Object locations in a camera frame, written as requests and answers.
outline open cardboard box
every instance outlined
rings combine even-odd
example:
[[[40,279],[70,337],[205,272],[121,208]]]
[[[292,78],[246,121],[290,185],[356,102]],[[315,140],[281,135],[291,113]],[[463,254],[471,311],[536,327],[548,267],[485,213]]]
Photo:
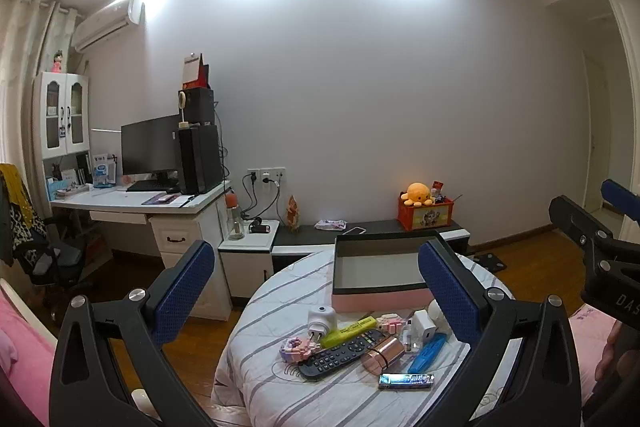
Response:
[[[340,313],[423,309],[433,295],[418,269],[418,248],[444,243],[433,230],[339,235],[332,307]]]

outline blue silver package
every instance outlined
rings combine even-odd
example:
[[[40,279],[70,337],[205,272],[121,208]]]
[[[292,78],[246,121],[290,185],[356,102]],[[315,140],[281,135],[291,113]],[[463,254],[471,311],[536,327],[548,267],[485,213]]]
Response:
[[[378,382],[379,389],[430,389],[435,377],[426,375],[390,375],[383,373]]]

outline pink building block toy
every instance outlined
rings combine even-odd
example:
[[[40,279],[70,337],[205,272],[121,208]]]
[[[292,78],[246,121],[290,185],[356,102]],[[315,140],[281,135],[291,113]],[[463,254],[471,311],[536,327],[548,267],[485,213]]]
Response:
[[[310,339],[292,337],[280,346],[280,356],[285,362],[304,362],[311,355],[322,351],[322,346]]]
[[[395,313],[382,315],[378,318],[378,329],[390,335],[399,335],[404,328],[404,319]]]

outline silver bolt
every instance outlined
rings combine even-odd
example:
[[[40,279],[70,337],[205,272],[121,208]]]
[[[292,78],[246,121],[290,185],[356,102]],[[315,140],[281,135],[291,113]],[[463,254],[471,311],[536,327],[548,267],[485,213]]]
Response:
[[[71,299],[71,307],[79,308],[85,302],[86,302],[86,299],[84,298],[84,295],[76,295],[74,298]]]
[[[549,301],[549,304],[555,306],[556,308],[562,306],[562,299],[557,295],[549,295],[547,300]]]
[[[496,288],[495,286],[489,288],[486,291],[487,295],[492,301],[501,301],[505,298],[504,292],[500,288]]]
[[[133,302],[142,301],[145,298],[146,292],[142,288],[136,288],[129,292],[129,300]]]

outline orange plush toy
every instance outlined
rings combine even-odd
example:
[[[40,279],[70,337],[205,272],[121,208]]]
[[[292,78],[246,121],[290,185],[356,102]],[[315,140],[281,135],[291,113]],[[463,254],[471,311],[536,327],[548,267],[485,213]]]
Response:
[[[412,183],[400,198],[404,200],[404,206],[429,206],[433,201],[430,198],[431,191],[427,185],[422,183]]]

